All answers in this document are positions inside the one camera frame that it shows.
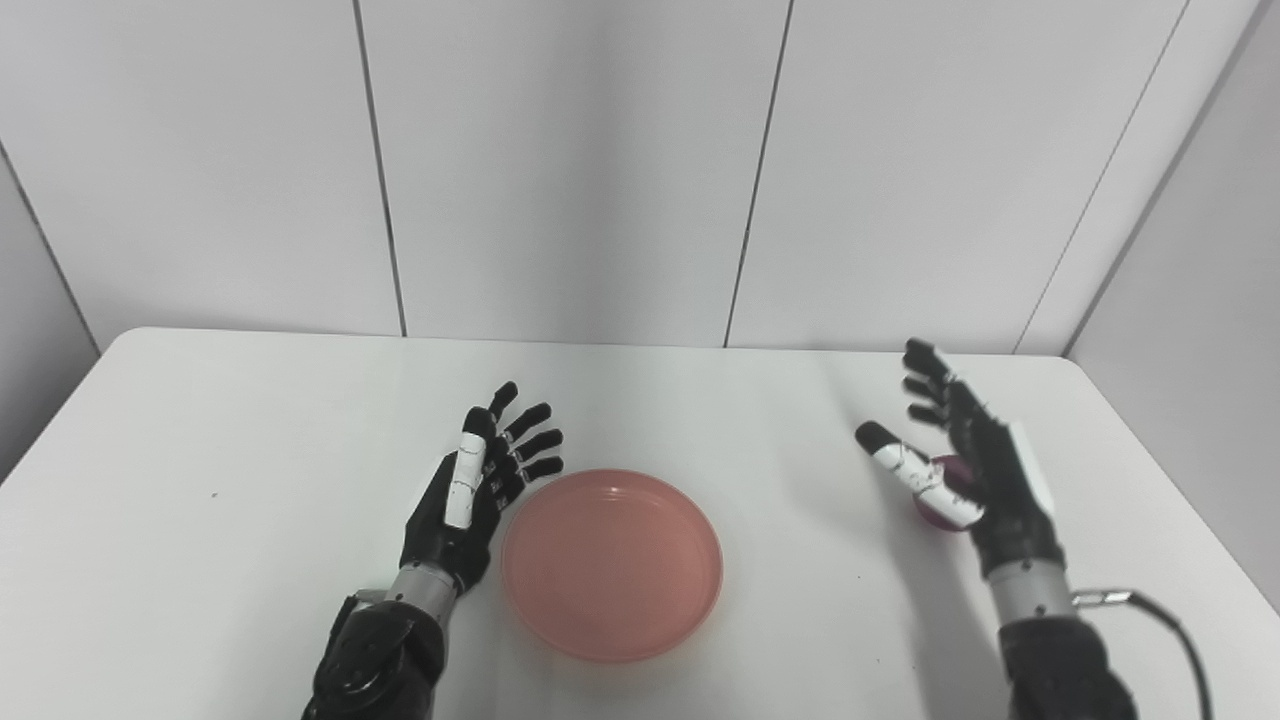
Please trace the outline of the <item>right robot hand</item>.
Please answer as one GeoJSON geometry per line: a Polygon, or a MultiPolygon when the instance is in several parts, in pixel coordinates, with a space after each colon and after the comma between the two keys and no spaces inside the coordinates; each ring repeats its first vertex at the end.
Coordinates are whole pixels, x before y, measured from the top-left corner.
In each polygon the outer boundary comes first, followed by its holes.
{"type": "Polygon", "coordinates": [[[1065,568],[1053,501],[1024,429],[993,413],[933,343],[908,340],[902,364],[902,387],[914,397],[908,415],[945,433],[969,482],[948,486],[938,459],[877,421],[856,428],[861,448],[934,515],[970,534],[984,577],[1010,562],[1065,568]]]}

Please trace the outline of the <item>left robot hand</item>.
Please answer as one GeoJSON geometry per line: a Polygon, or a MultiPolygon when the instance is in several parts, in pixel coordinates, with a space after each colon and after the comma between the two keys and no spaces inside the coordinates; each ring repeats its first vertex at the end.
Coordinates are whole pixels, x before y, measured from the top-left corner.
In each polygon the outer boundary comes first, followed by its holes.
{"type": "Polygon", "coordinates": [[[503,511],[535,482],[563,471],[564,434],[547,428],[549,404],[503,423],[517,397],[517,384],[508,380],[489,405],[468,410],[456,448],[443,457],[404,525],[399,568],[434,568],[466,593],[489,568],[503,511]]]}

